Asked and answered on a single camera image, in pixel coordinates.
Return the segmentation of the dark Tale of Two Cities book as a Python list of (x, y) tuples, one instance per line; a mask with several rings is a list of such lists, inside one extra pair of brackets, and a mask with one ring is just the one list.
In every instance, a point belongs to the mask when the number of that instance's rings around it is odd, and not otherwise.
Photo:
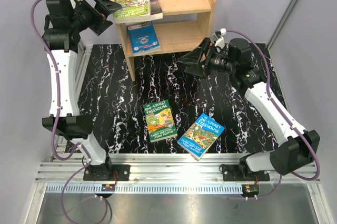
[(151, 20), (158, 20), (163, 18), (163, 11), (159, 0), (150, 0)]

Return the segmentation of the blue back-cover book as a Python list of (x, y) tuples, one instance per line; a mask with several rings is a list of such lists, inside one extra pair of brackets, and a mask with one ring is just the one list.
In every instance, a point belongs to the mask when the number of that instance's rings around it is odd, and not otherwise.
[(152, 22), (143, 22), (127, 27), (134, 56), (145, 56), (161, 50)]

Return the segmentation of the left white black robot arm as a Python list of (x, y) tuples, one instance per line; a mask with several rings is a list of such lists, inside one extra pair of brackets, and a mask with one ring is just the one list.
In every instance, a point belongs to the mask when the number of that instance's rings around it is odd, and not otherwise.
[(112, 164), (107, 151), (93, 134), (93, 120), (82, 115), (75, 90), (75, 68), (80, 33), (92, 30), (97, 36), (112, 26), (107, 17), (121, 5), (111, 0), (46, 0), (49, 14), (45, 17), (43, 45), (51, 70), (52, 101), (49, 116), (42, 119), (44, 128), (61, 136), (86, 157), (84, 180), (118, 179), (119, 167)]

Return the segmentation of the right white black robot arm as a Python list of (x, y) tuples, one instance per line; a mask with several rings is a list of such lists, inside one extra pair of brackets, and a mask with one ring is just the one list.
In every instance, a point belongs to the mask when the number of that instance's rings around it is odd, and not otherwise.
[(212, 70), (228, 73), (232, 86), (271, 128), (277, 149), (242, 157), (238, 164), (242, 179), (251, 180), (265, 170), (274, 170), (281, 176), (294, 174), (299, 168), (317, 161), (319, 134), (300, 125), (272, 94), (270, 75), (253, 67), (251, 46), (246, 39), (234, 38), (228, 48), (223, 49), (206, 37), (178, 62), (186, 65), (186, 73), (200, 78), (206, 78)]

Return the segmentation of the dark green 104-Storey Treehouse book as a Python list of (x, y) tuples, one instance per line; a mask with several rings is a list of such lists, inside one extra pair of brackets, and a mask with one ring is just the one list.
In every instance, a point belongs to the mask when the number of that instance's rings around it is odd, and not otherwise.
[(143, 105), (150, 142), (177, 137), (177, 130), (169, 101), (161, 100)]

